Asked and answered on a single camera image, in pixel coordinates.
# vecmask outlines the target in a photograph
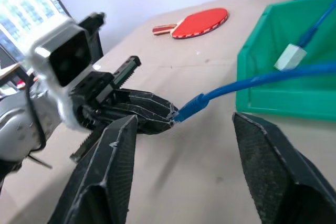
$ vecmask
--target paddle handle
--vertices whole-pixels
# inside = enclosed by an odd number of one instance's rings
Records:
[[[177,24],[154,26],[152,32],[154,35],[168,34],[173,28],[175,28],[175,26],[177,26]]]

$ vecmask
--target window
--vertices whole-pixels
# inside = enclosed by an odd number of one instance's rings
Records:
[[[66,13],[58,0],[0,0],[0,46],[16,61],[23,61],[24,37],[58,13]]]

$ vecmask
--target cable plug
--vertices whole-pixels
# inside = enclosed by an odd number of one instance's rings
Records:
[[[307,52],[301,47],[289,44],[282,52],[274,67],[280,71],[294,69],[306,56]]]
[[[190,102],[188,102],[186,105],[184,105],[176,114],[176,116],[173,118],[174,122],[181,123],[184,120],[188,119],[193,114],[196,114],[197,112],[204,109],[209,104],[209,101],[208,100],[204,101],[202,99],[203,96],[204,94],[199,94]]]

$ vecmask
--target black cable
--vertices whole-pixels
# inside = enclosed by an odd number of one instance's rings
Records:
[[[47,168],[49,168],[49,169],[52,169],[52,168],[53,168],[51,165],[47,164],[47,163],[44,162],[43,160],[40,160],[40,159],[38,159],[37,157],[31,156],[30,154],[27,156],[27,158],[30,158],[31,161],[33,161],[33,162],[35,162],[35,163],[37,163],[37,164],[39,164],[39,165],[42,165],[42,166],[44,166],[44,167],[47,167]]]
[[[31,152],[37,152],[37,151],[41,151],[46,147],[47,144],[47,140],[46,140],[46,136],[44,134],[42,125],[40,123],[40,120],[38,119],[36,110],[35,110],[35,106],[33,104],[32,99],[30,98],[30,87],[32,86],[32,84],[34,83],[34,74],[31,73],[30,76],[28,77],[28,80],[26,81],[26,100],[27,100],[27,104],[28,104],[28,110],[30,113],[30,117],[33,121],[34,126],[37,129],[37,133],[38,133],[38,137],[41,143],[41,146],[37,149],[32,150]]]

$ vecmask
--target gear teeth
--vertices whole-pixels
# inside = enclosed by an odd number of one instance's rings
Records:
[[[80,160],[91,150],[95,143],[99,140],[103,133],[105,126],[97,126],[90,135],[80,144],[80,147],[75,153],[72,153],[70,159],[75,163],[79,163]]]
[[[125,84],[125,82],[127,82],[127,80],[134,74],[134,72],[132,72],[120,85],[118,88],[120,88],[121,86],[123,86]]]

